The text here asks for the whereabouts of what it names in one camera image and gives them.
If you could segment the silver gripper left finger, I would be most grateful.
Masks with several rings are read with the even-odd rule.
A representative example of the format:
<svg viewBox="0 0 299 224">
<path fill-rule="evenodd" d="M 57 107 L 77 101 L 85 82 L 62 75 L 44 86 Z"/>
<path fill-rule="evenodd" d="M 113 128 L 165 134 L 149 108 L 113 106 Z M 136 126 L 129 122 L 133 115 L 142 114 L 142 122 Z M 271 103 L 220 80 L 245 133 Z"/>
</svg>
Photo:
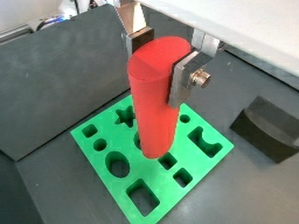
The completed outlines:
<svg viewBox="0 0 299 224">
<path fill-rule="evenodd" d="M 145 23 L 138 2 L 116 2 L 116 13 L 124 26 L 125 49 L 128 55 L 154 38 L 154 30 Z"/>
</svg>

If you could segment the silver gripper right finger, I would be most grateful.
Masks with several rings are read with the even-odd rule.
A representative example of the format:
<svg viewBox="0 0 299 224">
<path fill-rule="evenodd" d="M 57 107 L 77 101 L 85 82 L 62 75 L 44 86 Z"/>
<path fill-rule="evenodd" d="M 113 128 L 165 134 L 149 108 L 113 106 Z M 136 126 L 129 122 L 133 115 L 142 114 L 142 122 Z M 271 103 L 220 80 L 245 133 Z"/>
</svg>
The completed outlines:
<svg viewBox="0 0 299 224">
<path fill-rule="evenodd" d="M 190 95 L 192 88 L 205 88 L 210 75 L 204 67 L 222 50 L 224 43 L 206 32 L 193 30 L 190 37 L 192 49 L 172 66 L 172 84 L 168 96 L 168 105 L 177 109 Z"/>
</svg>

